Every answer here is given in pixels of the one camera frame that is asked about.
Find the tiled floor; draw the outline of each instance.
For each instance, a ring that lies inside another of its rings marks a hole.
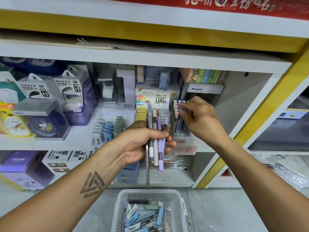
[[[122,189],[107,189],[83,216],[74,232],[110,231],[114,206]],[[185,200],[189,232],[267,232],[242,189],[176,188]],[[0,216],[34,195],[0,184]],[[302,193],[309,196],[309,189]]]

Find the white plastic basket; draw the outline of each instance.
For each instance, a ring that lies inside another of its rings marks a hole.
[[[172,232],[187,232],[186,217],[183,215],[179,197],[181,197],[179,191],[168,189],[127,189],[120,191],[115,205],[111,232],[121,232],[125,203],[128,203],[129,199],[151,199],[152,201],[168,203],[172,211],[167,211],[166,221]],[[142,204],[138,205],[137,211],[141,216],[153,212],[153,210],[146,210]]]

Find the price tag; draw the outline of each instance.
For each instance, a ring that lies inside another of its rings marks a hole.
[[[182,213],[183,215],[187,216],[188,212],[187,212],[186,204],[184,203],[184,199],[183,197],[179,197],[179,199],[180,199],[180,206],[181,206]]]

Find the red banner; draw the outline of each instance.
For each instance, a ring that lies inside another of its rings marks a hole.
[[[309,0],[114,0],[309,20]]]

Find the triangle tattoo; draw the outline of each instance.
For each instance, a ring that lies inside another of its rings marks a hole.
[[[80,191],[80,194],[86,193],[84,198],[87,198],[91,195],[95,195],[103,191],[102,187],[104,186],[104,182],[100,175],[95,171],[94,174],[89,173],[87,176],[87,180]]]

